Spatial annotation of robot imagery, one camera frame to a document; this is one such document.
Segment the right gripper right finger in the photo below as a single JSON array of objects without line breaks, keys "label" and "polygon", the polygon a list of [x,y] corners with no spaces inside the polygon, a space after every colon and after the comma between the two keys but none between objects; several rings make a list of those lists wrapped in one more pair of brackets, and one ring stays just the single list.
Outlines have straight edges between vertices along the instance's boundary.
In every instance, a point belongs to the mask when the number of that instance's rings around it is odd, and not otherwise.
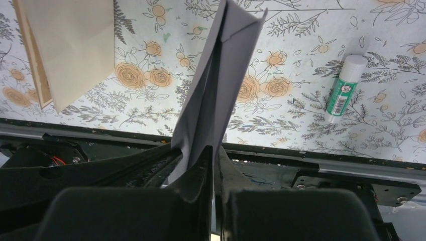
[{"label": "right gripper right finger", "polygon": [[379,240],[366,207],[352,191],[264,190],[232,164],[223,148],[215,172],[222,240]]}]

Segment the grey lavender envelope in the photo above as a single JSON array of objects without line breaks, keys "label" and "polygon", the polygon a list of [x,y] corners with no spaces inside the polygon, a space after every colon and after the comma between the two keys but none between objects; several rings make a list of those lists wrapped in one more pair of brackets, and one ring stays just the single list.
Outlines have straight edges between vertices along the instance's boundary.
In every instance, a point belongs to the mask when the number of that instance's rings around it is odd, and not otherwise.
[{"label": "grey lavender envelope", "polygon": [[183,158],[169,183],[192,167],[206,146],[217,157],[267,14],[257,18],[234,1],[220,2],[172,135],[171,147]]}]

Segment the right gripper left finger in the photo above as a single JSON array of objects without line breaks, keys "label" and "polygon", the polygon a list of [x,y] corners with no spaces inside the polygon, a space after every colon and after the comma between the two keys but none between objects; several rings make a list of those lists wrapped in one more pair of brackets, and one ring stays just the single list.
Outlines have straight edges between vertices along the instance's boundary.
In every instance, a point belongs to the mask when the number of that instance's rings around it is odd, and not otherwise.
[{"label": "right gripper left finger", "polygon": [[164,188],[68,188],[35,240],[210,240],[212,147]]}]

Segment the beige lined letter paper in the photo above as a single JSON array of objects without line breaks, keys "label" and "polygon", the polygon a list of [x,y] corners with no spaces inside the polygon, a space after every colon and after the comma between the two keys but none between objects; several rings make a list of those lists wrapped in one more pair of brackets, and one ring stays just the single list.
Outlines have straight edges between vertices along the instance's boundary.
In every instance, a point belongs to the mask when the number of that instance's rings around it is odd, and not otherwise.
[{"label": "beige lined letter paper", "polygon": [[115,68],[112,1],[13,1],[42,107],[57,112]]}]

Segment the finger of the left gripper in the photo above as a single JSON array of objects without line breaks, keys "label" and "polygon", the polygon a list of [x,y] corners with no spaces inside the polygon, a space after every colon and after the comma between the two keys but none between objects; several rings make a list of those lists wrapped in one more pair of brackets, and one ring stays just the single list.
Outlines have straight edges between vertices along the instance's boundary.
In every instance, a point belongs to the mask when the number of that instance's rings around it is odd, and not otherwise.
[{"label": "finger of the left gripper", "polygon": [[54,167],[1,169],[1,209],[51,200],[68,187],[145,186],[162,169],[174,169],[182,152],[162,145],[129,156]]}]

